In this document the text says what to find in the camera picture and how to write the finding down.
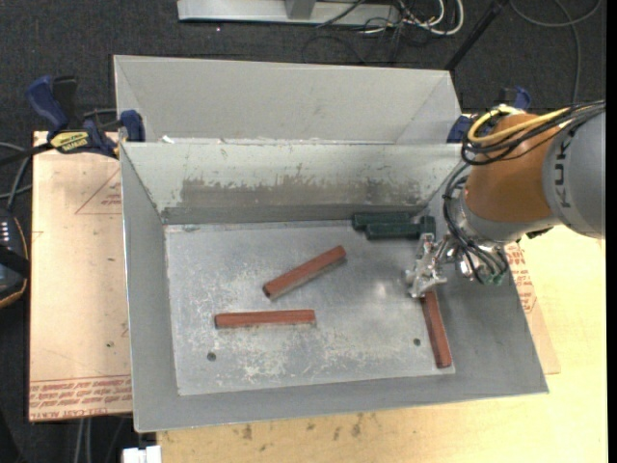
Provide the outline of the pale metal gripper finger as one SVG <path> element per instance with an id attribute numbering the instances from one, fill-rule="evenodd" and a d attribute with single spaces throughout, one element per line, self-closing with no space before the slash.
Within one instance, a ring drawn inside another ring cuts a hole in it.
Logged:
<path id="1" fill-rule="evenodd" d="M 412 270 L 405 270 L 403 278 L 408 294 L 415 299 L 422 298 L 436 286 L 447 283 L 447 278 L 434 264 L 421 265 Z"/>
<path id="2" fill-rule="evenodd" d="M 436 255 L 436 238 L 432 232 L 424 232 L 419 236 L 416 251 L 418 265 L 433 265 Z"/>

